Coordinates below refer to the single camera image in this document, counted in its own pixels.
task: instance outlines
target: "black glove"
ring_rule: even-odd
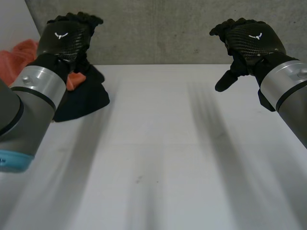
[[[86,51],[96,26],[103,20],[86,13],[77,15],[68,13],[47,22],[39,40],[37,55],[51,54],[68,65],[69,72],[81,72],[86,75],[90,63]]]
[[[245,20],[244,18],[235,22],[229,19],[213,28],[210,35],[218,35],[220,40],[224,42],[228,55],[233,56],[234,59],[230,70],[222,76],[215,86],[215,90],[218,92],[228,89],[238,80],[238,77],[245,75],[255,76],[260,86],[268,72],[257,74],[259,71],[256,68],[265,59],[275,62],[270,64],[270,70],[283,62],[294,60],[286,56],[286,50],[277,34],[264,22]],[[258,95],[260,103],[264,107],[275,111],[260,90]]]

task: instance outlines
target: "concrete wall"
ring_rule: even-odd
[[[92,39],[93,64],[228,64],[209,31],[229,18],[269,23],[288,54],[307,61],[306,0],[26,0],[41,33],[59,14],[105,20]]]

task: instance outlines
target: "white tabletop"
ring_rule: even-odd
[[[0,174],[1,230],[307,229],[307,150],[229,65],[98,66],[111,104]]]

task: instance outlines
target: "red towel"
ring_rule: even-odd
[[[12,52],[0,51],[0,78],[6,85],[10,86],[24,67],[35,60],[37,45],[38,42],[28,39],[17,44]],[[67,90],[73,91],[85,78],[81,73],[71,73],[67,78]]]

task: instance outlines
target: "black fabric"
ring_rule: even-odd
[[[77,119],[97,111],[110,103],[103,85],[104,76],[90,66],[85,73],[86,80],[74,91],[66,91],[56,113],[54,121],[62,122]]]

